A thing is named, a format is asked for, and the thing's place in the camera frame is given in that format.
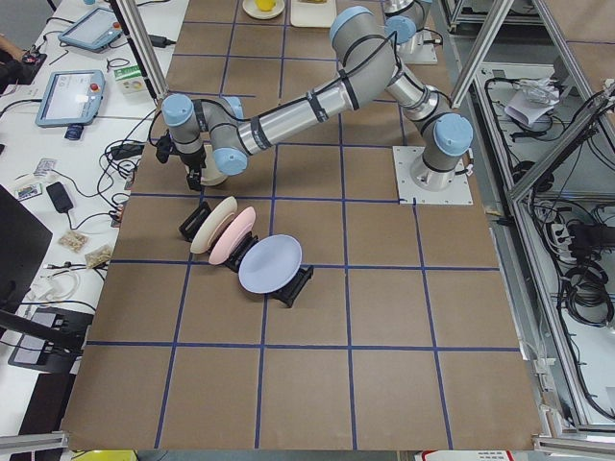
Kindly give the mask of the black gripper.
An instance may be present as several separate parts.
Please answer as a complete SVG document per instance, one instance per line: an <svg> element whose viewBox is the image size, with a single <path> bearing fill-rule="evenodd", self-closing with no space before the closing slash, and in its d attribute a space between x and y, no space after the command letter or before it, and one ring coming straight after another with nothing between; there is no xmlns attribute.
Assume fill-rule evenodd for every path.
<svg viewBox="0 0 615 461"><path fill-rule="evenodd" d="M205 168L206 159L205 147L201 146L196 151L188 153L180 152L180 159L188 168L186 173L188 188L193 191L201 191L202 169Z"/></svg>

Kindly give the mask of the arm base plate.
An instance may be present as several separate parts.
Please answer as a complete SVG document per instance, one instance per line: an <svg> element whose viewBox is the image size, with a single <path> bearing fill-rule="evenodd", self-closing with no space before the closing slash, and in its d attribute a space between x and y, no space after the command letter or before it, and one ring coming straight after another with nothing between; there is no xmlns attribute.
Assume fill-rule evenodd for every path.
<svg viewBox="0 0 615 461"><path fill-rule="evenodd" d="M406 64L436 65L437 56L429 31L417 32L412 39L397 47L400 59Z"/></svg>
<svg viewBox="0 0 615 461"><path fill-rule="evenodd" d="M394 146L393 163L402 205L472 206L469 178L461 158L454 170L431 171L423 161L422 146Z"/></svg>

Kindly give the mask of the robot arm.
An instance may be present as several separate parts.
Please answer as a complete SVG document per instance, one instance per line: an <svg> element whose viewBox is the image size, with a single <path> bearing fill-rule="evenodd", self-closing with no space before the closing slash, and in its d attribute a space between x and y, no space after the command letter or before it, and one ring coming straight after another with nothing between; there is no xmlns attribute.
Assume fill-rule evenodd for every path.
<svg viewBox="0 0 615 461"><path fill-rule="evenodd" d="M244 117L237 98L167 96L161 105L167 132L157 144L159 162L179 157L188 187L200 190L207 166L202 133L209 135L217 171L235 176L246 170L250 156L343 111L358 110L386 91L425 141L422 155L412 165L415 183L429 191L446 188L471 146L474 131L441 92L423 84L400 58L400 50L418 33L407 15L410 7L409 3L388 7L383 26L362 6L341 12L330 28L340 63L336 77L252 118Z"/></svg>
<svg viewBox="0 0 615 461"><path fill-rule="evenodd" d="M426 25L431 0L388 0L383 4L384 29L398 45L410 42Z"/></svg>

